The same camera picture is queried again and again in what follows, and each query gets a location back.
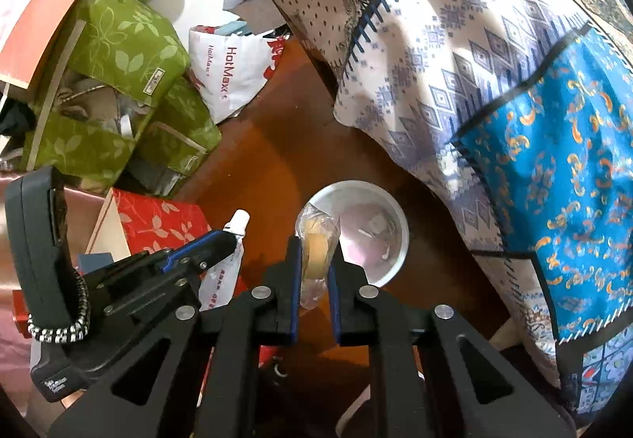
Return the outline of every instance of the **white cap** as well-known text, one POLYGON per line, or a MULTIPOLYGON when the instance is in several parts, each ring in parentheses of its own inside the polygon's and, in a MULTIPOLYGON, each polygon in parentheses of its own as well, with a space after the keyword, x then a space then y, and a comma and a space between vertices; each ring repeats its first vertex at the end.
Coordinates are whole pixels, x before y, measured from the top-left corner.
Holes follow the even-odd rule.
POLYGON ((238 209, 233 214, 230 222, 224 226, 224 230, 235 235, 244 236, 249 220, 251 220, 251 216, 243 209, 238 209))

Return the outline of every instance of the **pink fabric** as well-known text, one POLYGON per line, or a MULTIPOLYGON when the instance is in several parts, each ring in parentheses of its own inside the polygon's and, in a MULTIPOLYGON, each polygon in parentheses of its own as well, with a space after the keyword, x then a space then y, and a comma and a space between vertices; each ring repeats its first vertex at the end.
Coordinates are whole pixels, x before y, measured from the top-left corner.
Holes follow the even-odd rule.
POLYGON ((32 386, 28 370, 31 340, 23 338, 7 307, 0 306, 0 384, 20 411, 27 408, 32 386))

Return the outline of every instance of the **patterned cloth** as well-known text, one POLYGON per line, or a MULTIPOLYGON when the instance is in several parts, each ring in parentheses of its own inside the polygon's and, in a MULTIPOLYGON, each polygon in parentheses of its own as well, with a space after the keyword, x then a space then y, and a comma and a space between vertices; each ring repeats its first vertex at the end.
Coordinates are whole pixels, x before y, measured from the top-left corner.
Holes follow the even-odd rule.
POLYGON ((606 406, 632 359, 633 324, 583 355, 579 414, 593 413, 606 406))
POLYGON ((273 2, 334 72, 337 120, 442 198, 528 352, 590 421, 583 357, 633 321, 622 1, 273 2))

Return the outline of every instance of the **label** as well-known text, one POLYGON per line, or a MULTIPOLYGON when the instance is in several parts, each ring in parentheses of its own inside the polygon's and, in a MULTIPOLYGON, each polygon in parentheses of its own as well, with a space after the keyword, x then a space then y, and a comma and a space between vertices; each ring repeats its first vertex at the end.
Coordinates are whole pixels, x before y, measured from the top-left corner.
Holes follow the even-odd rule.
POLYGON ((189 161, 187 161, 187 165, 185 166, 185 170, 187 172, 189 172, 189 169, 191 169, 192 166, 194 166, 194 163, 198 160, 197 156, 191 156, 189 158, 189 161))
POLYGON ((235 68, 236 55, 237 47, 227 47, 227 54, 224 58, 224 72, 222 72, 222 87, 220 88, 220 91, 223 93, 228 93, 229 91, 229 83, 233 77, 231 70, 235 68))
POLYGON ((49 379, 48 381, 44 381, 44 385, 54 394, 58 391, 64 389, 66 385, 64 384, 68 380, 67 377, 62 377, 58 380, 49 379))
POLYGON ((182 177, 174 173, 172 176, 172 179, 169 181, 169 183, 167 183, 167 186, 163 190, 162 196, 167 197, 167 195, 169 195, 169 193, 173 190, 173 187, 176 185, 178 181, 180 181, 180 179, 182 179, 182 177))
POLYGON ((224 279, 224 276, 226 273, 227 273, 226 270, 224 269, 220 270, 220 275, 218 276, 218 283, 215 287, 215 291, 213 295, 211 296, 211 301, 209 302, 207 309, 211 309, 212 307, 215 307, 215 305, 218 303, 218 292, 220 291, 220 287, 222 286, 222 280, 224 279))
POLYGON ((209 70, 211 69, 212 64, 213 64, 213 45, 209 45, 209 48, 207 49, 207 69, 205 70, 207 72, 207 75, 209 75, 209 70))
POLYGON ((163 78, 163 75, 165 75, 165 71, 163 69, 157 68, 156 70, 154 70, 154 73, 150 77, 148 84, 146 84, 145 88, 143 89, 143 93, 147 95, 151 95, 152 93, 154 93, 156 85, 163 78))

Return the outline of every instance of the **brown table surface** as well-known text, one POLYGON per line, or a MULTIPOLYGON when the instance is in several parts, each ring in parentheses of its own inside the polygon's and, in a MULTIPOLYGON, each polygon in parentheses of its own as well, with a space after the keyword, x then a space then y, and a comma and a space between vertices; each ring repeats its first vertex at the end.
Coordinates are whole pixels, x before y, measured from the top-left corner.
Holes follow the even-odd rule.
MULTIPOLYGON (((257 286, 266 267, 284 259, 297 214, 313 194, 341 180, 375 183, 401 204, 411 233, 404 266, 387 290, 418 307, 450 304, 492 336, 508 314, 447 209, 370 137, 340 125, 332 107, 292 39, 261 93, 220 125, 221 144, 178 199, 197 202, 213 228, 238 208, 250 213, 241 273, 247 285, 257 286)), ((332 423, 369 380, 366 347, 335 346, 327 300, 302 315, 299 343, 284 353, 284 364, 293 391, 332 423)))

